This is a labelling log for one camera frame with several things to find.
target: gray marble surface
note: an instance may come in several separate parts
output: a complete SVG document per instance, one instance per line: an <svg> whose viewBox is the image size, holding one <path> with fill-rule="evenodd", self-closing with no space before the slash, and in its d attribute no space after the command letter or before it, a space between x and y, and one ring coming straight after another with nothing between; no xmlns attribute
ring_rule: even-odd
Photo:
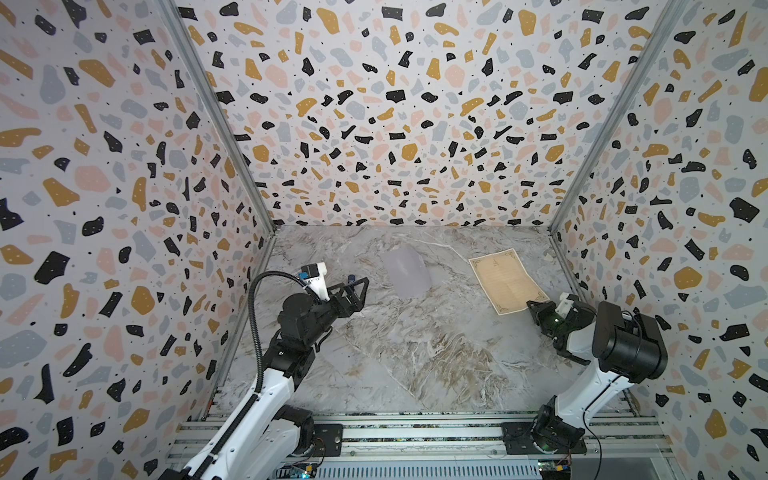
<svg viewBox="0 0 768 480"><path fill-rule="evenodd" d="M410 245L432 288L402 300L382 262ZM365 309L338 319L291 404L315 412L536 410L582 370L558 357L525 310L499 316L467 259L515 248L556 300L570 291L544 230L512 227L282 227L268 270L325 262L329 285L367 276ZM257 295L263 348L283 300L300 289L267 278ZM240 338L212 413L228 414L256 375L250 328Z"/></svg>

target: tan paper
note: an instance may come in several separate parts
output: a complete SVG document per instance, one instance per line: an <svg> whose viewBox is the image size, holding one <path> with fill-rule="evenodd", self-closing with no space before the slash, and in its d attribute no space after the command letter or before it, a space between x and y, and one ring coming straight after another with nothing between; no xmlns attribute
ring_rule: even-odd
<svg viewBox="0 0 768 480"><path fill-rule="evenodd" d="M469 263L499 315L527 309L525 302L528 300L549 300L544 290L525 271L514 248L471 258Z"/></svg>

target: side wall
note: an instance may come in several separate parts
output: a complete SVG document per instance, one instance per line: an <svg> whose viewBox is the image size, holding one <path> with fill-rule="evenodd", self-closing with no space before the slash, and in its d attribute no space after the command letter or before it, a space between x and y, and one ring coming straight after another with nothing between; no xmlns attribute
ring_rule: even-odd
<svg viewBox="0 0 768 480"><path fill-rule="evenodd" d="M150 2L0 4L0 476L147 478L262 239Z"/></svg>
<svg viewBox="0 0 768 480"><path fill-rule="evenodd" d="M665 2L178 5L276 223L457 226L549 223Z"/></svg>
<svg viewBox="0 0 768 480"><path fill-rule="evenodd" d="M634 391L696 479L768 469L765 8L691 2L557 232L593 302L664 330Z"/></svg>

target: slotted metal panel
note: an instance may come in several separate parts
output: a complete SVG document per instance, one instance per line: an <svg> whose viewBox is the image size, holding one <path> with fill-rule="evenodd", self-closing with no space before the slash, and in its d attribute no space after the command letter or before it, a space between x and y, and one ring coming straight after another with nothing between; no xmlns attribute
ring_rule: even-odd
<svg viewBox="0 0 768 480"><path fill-rule="evenodd" d="M272 478L289 478L282 468ZM399 480L401 478L450 478L451 480L538 480L538 462L530 459L407 462L334 462L317 469L315 478L345 480Z"/></svg>

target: terrazzo wall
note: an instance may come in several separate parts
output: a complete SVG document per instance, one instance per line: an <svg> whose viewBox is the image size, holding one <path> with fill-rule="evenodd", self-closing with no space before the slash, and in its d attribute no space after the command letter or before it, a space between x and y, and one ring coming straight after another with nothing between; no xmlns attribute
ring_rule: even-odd
<svg viewBox="0 0 768 480"><path fill-rule="evenodd" d="M768 2L691 2L557 233L581 287L655 316L635 389L690 478L768 478Z"/></svg>
<svg viewBox="0 0 768 480"><path fill-rule="evenodd" d="M260 225L153 4L0 15L0 477L157 477Z"/></svg>
<svg viewBox="0 0 768 480"><path fill-rule="evenodd" d="M548 224L666 2L180 0L278 224Z"/></svg>

